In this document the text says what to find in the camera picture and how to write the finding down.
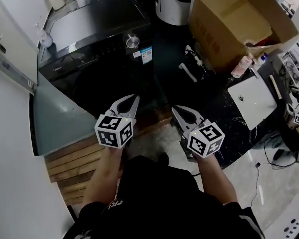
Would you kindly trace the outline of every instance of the black marble countertop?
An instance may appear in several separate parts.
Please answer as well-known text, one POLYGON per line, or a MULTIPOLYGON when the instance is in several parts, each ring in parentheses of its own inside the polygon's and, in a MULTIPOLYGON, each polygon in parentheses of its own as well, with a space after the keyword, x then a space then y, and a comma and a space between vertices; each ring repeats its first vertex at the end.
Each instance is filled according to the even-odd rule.
POLYGON ((282 119, 281 108, 289 96, 269 62, 259 69, 259 73, 276 99, 278 107, 256 128, 249 131, 227 90, 253 74, 246 71, 240 79, 231 77, 230 73, 211 74, 210 77, 194 83, 178 68, 180 63, 186 61, 185 46, 194 46, 188 26, 171 26, 158 19, 152 24, 155 73, 168 102, 171 107, 184 105, 198 110, 205 119, 218 124, 226 135, 220 151, 215 154, 222 168, 235 162, 270 130, 278 129, 282 119), (273 74, 283 100, 278 100, 269 79, 270 74, 273 74))

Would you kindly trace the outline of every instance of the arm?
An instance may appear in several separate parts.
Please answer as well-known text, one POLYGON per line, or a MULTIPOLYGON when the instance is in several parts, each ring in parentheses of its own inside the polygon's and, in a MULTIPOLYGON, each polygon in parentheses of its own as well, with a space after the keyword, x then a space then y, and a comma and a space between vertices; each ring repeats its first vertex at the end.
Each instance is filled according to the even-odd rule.
POLYGON ((214 155, 201 158, 196 155, 204 192, 215 196, 221 203, 237 202, 234 186, 220 168, 214 155))
POLYGON ((92 202, 108 205, 115 198, 118 172, 123 149, 106 147, 89 181, 83 197, 83 206, 92 202))

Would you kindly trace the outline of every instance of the wooden platform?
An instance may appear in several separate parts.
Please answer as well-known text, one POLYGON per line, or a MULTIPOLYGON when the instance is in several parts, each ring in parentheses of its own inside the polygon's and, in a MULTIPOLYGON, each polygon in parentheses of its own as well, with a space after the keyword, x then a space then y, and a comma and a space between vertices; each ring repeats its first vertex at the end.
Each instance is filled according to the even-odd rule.
MULTIPOLYGON (((155 131, 170 123, 172 112, 168 106, 138 118, 134 137, 155 131)), ((96 135, 70 145, 45 158, 51 182, 57 182, 66 205, 80 204, 104 147, 96 135)))

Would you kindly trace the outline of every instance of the person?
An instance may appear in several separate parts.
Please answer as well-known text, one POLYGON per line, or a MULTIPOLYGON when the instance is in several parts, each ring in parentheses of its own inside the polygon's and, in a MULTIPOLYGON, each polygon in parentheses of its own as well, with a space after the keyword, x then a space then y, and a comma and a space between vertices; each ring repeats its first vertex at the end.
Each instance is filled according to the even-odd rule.
POLYGON ((104 149, 78 220, 64 239, 264 238, 251 208, 238 204, 235 189, 214 155, 196 157, 205 193, 190 172, 169 167, 168 158, 162 158, 165 153, 158 162, 142 156, 129 160, 115 197, 121 155, 121 149, 104 149))

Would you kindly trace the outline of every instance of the countertop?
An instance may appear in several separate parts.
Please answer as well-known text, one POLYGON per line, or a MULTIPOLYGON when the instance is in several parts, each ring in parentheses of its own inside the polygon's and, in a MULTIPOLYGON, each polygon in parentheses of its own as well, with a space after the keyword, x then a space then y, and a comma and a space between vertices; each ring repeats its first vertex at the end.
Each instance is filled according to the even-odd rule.
MULTIPOLYGON (((52 15, 56 20, 68 12, 52 15)), ((251 77, 245 73, 241 79, 229 74, 214 74, 193 83, 178 65, 185 61, 185 46, 194 44, 188 26, 171 26, 158 18, 152 19, 153 59, 155 74, 167 96, 170 106, 184 105, 198 110, 206 119, 216 122, 226 137, 216 157, 227 167, 268 131, 277 129, 276 109, 254 130, 249 131, 227 89, 251 77)), ((262 67, 260 73, 265 81, 273 72, 272 66, 262 67)), ((53 87, 41 74, 34 98, 35 133, 38 154, 46 156, 94 133, 95 118, 53 87)))

